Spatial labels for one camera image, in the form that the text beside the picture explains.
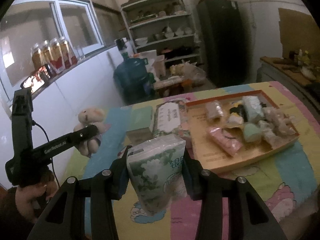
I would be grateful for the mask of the person's left hand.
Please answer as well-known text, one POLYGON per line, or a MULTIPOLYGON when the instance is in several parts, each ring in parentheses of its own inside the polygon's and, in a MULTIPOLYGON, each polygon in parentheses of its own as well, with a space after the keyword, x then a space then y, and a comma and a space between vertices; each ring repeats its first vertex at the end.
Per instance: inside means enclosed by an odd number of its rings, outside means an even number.
POLYGON ((35 208, 37 199, 45 196, 46 203, 56 194, 58 185, 51 170, 45 172, 40 181, 34 185, 18 186, 15 193, 15 203, 18 212, 29 222, 35 224, 37 216, 35 208))

